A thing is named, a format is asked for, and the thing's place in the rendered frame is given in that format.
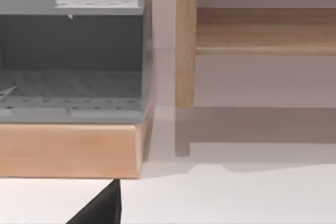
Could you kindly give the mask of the wooden open shelf unit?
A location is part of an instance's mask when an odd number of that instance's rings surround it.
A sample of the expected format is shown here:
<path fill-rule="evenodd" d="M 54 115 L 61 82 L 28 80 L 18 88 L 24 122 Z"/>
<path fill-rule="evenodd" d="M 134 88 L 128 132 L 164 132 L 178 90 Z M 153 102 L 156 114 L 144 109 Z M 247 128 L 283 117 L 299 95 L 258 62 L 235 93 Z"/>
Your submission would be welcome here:
<path fill-rule="evenodd" d="M 194 105 L 196 56 L 336 57 L 336 8 L 198 7 L 176 0 L 175 105 Z"/>

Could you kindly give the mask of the grey pierced drawer inside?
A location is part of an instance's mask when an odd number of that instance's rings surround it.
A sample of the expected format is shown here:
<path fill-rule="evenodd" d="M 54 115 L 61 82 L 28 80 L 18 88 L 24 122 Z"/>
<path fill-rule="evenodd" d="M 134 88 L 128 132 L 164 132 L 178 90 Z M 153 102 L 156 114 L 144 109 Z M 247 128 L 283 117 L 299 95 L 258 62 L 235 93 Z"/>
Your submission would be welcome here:
<path fill-rule="evenodd" d="M 0 0 L 0 123 L 142 123 L 151 69 L 151 0 Z"/>

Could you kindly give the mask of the pale wooden drawer front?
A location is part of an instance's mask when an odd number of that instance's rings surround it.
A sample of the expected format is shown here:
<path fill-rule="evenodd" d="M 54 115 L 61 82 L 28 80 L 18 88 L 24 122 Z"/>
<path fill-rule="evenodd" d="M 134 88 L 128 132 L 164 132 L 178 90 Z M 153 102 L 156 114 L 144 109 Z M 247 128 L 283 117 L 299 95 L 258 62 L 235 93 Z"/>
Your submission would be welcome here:
<path fill-rule="evenodd" d="M 139 178 L 152 122 L 0 124 L 0 177 Z"/>

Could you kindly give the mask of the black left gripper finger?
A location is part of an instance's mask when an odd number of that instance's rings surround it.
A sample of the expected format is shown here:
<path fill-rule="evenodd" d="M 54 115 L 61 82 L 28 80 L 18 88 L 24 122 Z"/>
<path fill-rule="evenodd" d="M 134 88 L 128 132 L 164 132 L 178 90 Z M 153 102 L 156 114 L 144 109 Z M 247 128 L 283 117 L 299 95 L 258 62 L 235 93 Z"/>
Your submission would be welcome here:
<path fill-rule="evenodd" d="M 121 214 L 121 185 L 114 179 L 66 224 L 120 224 Z"/>

